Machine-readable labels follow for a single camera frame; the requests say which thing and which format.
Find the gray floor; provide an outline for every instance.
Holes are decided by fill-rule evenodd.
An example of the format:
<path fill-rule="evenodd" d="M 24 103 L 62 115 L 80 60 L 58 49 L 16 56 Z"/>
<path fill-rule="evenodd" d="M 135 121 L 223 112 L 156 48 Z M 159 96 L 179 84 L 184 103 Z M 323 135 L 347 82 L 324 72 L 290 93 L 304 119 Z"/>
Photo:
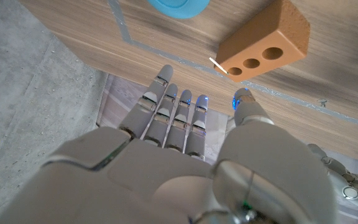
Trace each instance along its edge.
<path fill-rule="evenodd" d="M 95 128 L 106 79 L 17 1 L 0 1 L 0 212 L 46 155 Z"/>

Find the wooden tabletop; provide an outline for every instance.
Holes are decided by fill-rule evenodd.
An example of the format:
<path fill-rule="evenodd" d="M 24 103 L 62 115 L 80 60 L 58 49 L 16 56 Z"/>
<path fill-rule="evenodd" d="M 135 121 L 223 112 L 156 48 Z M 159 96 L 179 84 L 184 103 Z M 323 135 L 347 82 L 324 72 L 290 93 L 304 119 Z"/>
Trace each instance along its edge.
<path fill-rule="evenodd" d="M 293 0 L 311 24 L 307 57 L 234 83 L 208 59 L 270 0 L 212 0 L 184 20 L 146 0 L 20 1 L 88 65 L 148 85 L 170 64 L 180 91 L 191 90 L 193 99 L 206 94 L 209 107 L 226 114 L 234 112 L 234 92 L 246 85 L 292 135 L 358 159 L 358 2 Z"/>

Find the robot finger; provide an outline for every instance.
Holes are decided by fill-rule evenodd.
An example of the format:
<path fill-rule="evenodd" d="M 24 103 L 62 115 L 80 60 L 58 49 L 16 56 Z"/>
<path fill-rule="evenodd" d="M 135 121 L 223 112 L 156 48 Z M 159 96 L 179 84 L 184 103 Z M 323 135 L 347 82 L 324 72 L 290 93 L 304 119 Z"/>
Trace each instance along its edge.
<path fill-rule="evenodd" d="M 165 148 L 183 152 L 187 129 L 187 117 L 191 103 L 191 91 L 185 90 L 180 96 L 179 104 L 168 132 Z"/>
<path fill-rule="evenodd" d="M 196 157 L 205 161 L 204 147 L 206 135 L 206 112 L 208 110 L 208 97 L 200 95 L 197 98 L 194 109 L 193 119 L 191 121 L 191 128 L 187 137 L 185 154 L 191 157 Z"/>
<path fill-rule="evenodd" d="M 172 75 L 172 66 L 164 65 L 118 128 L 129 133 L 133 138 L 140 138 L 150 122 Z"/>
<path fill-rule="evenodd" d="M 177 93 L 178 87 L 175 84 L 170 84 L 144 136 L 144 141 L 162 147 Z"/>

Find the blue object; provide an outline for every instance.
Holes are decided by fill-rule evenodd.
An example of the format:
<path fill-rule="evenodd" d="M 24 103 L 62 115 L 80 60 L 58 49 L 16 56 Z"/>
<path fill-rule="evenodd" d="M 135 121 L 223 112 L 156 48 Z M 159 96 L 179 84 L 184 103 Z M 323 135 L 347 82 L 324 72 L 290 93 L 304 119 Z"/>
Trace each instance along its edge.
<path fill-rule="evenodd" d="M 209 0 L 148 0 L 148 2 L 162 14 L 177 19 L 188 19 L 202 12 Z"/>

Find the robotic hand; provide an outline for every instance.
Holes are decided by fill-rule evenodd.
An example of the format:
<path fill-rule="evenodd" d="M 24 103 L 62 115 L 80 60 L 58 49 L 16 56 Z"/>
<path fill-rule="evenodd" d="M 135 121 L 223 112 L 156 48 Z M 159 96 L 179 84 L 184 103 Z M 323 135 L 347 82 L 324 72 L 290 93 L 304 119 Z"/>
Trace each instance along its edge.
<path fill-rule="evenodd" d="M 215 165 L 204 162 L 208 97 L 198 97 L 189 122 L 185 90 L 173 113 L 172 74 L 161 69 L 118 129 L 52 153 L 0 223 L 335 223 L 327 170 L 248 89 L 234 95 L 237 127 Z"/>

